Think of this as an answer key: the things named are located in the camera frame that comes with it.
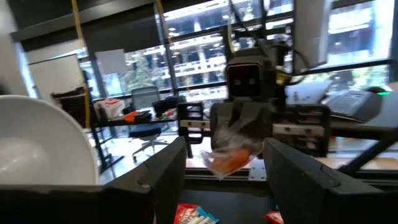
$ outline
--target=red packaging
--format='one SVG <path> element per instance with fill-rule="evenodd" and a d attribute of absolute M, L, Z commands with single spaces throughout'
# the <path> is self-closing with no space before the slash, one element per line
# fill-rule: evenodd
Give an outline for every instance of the red packaging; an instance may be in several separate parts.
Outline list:
<path fill-rule="evenodd" d="M 196 211 L 199 205 L 191 205 L 187 203 L 181 203 L 177 206 L 177 211 L 175 212 L 174 224 L 180 224 L 180 221 L 184 217 L 190 216 Z"/>
<path fill-rule="evenodd" d="M 280 215 L 280 212 L 278 212 L 278 211 L 270 211 L 266 215 L 266 219 L 269 220 L 273 224 L 284 224 L 282 215 Z"/>

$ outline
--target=floor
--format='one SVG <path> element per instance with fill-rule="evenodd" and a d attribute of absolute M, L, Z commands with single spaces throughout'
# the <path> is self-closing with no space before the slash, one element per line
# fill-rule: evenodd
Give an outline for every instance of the floor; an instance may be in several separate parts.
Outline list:
<path fill-rule="evenodd" d="M 177 138 L 177 135 L 166 135 L 161 136 L 158 140 L 165 142 L 172 142 Z M 100 184 L 106 184 L 109 181 L 112 181 L 114 178 L 119 177 L 126 172 L 132 170 L 140 163 L 144 162 L 146 159 L 150 158 L 153 155 L 153 150 L 151 147 L 147 148 L 144 152 L 140 152 L 136 154 L 137 162 L 134 162 L 131 154 L 140 149 L 144 141 L 139 139 L 129 139 L 129 138 L 119 138 L 112 139 L 105 143 L 108 148 L 108 152 L 113 156 L 125 156 L 124 159 L 119 161 L 114 165 L 111 169 L 103 172 L 99 177 Z M 346 138 L 337 138 L 330 143 L 330 153 L 328 157 L 355 157 L 364 149 L 367 149 L 369 146 L 373 145 L 375 141 L 366 140 L 366 139 L 346 139 Z M 155 146 L 155 151 L 159 152 L 165 146 Z M 192 153 L 194 157 L 200 157 L 200 153 L 202 151 L 210 151 L 210 138 L 204 138 L 201 144 L 192 145 Z M 380 157 L 394 157 L 398 159 L 398 144 L 392 146 L 389 152 L 385 152 L 380 155 Z"/>

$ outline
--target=office chair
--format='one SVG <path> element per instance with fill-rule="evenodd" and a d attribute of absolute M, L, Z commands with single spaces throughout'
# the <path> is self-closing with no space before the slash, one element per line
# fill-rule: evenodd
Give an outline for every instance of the office chair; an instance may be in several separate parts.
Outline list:
<path fill-rule="evenodd" d="M 131 90 L 131 98 L 135 110 L 151 110 L 152 103 L 160 100 L 160 93 L 156 86 L 136 88 L 134 90 Z M 150 146 L 152 146 L 155 154 L 156 145 L 168 145 L 168 143 L 166 142 L 156 141 L 156 139 L 162 133 L 163 127 L 163 123 L 138 124 L 130 130 L 130 138 L 138 138 L 143 141 L 148 141 L 144 143 L 140 149 L 132 154 L 133 158 L 138 152 L 144 151 Z"/>

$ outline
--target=white board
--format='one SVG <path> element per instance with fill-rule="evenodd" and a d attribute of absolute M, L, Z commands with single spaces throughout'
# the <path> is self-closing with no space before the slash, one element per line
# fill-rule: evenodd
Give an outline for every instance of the white board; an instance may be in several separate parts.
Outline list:
<path fill-rule="evenodd" d="M 84 83 L 76 55 L 32 63 L 29 68 L 39 98 L 51 104 L 51 93 L 72 91 Z"/>

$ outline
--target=plastic bag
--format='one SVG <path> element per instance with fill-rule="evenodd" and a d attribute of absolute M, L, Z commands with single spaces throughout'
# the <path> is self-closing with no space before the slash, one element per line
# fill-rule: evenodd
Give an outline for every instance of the plastic bag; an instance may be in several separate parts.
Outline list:
<path fill-rule="evenodd" d="M 262 139 L 253 139 L 226 127 L 216 130 L 214 136 L 216 149 L 201 152 L 204 165 L 218 178 L 222 179 L 242 169 L 262 152 Z"/>

